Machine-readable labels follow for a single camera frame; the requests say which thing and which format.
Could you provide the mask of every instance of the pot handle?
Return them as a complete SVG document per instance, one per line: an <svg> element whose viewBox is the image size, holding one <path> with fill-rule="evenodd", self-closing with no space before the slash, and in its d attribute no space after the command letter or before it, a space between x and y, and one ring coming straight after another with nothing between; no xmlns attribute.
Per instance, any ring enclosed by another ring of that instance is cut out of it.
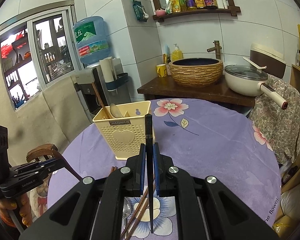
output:
<svg viewBox="0 0 300 240"><path fill-rule="evenodd" d="M282 110L287 109L288 102L282 98L272 87L268 86L266 83L260 82L260 90L270 97L274 102L281 107Z"/></svg>
<svg viewBox="0 0 300 240"><path fill-rule="evenodd" d="M251 65L253 65L256 69L265 69L267 68L267 66L264 66L264 67L260 67L259 65L257 65L256 63L254 63L253 61L247 59L246 57L243 57L243 59L247 62L249 62Z"/></svg>

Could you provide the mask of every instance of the yellow soap bottle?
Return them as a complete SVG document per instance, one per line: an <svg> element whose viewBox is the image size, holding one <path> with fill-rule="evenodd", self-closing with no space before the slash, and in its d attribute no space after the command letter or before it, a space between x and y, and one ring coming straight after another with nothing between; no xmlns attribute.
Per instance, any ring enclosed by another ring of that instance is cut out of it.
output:
<svg viewBox="0 0 300 240"><path fill-rule="evenodd" d="M175 50L171 53L171 60L175 61L175 60L183 59L182 51L179 49L177 44L174 44L174 46L175 46Z"/></svg>

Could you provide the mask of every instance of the faucet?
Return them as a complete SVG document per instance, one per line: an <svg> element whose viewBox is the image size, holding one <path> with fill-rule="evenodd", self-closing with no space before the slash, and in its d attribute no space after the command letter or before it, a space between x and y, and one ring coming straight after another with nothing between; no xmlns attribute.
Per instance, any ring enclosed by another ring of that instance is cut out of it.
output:
<svg viewBox="0 0 300 240"><path fill-rule="evenodd" d="M215 51L216 52L216 58L221 60L221 53L220 50L222 49L222 47L220 46L220 41L214 41L214 47L207 49L207 52L212 52Z"/></svg>

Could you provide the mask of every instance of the spoon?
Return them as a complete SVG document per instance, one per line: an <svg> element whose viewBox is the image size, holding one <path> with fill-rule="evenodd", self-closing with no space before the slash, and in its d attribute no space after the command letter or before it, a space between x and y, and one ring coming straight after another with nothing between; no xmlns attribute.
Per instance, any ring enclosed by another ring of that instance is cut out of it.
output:
<svg viewBox="0 0 300 240"><path fill-rule="evenodd" d="M115 117L115 118L123 118L119 108L115 104L110 104L110 113Z"/></svg>
<svg viewBox="0 0 300 240"><path fill-rule="evenodd" d="M128 223L128 216L131 215L131 205L130 205L129 201L126 198L124 198L122 215L123 215L124 228L126 228L127 223Z"/></svg>

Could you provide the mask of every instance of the red sign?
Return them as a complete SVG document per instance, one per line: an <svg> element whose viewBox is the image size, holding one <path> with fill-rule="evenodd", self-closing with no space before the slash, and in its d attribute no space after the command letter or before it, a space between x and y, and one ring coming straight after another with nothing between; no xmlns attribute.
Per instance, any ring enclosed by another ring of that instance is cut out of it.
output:
<svg viewBox="0 0 300 240"><path fill-rule="evenodd" d="M90 53L90 47L89 46L85 46L79 49L79 55L80 56L84 56L86 54Z"/></svg>

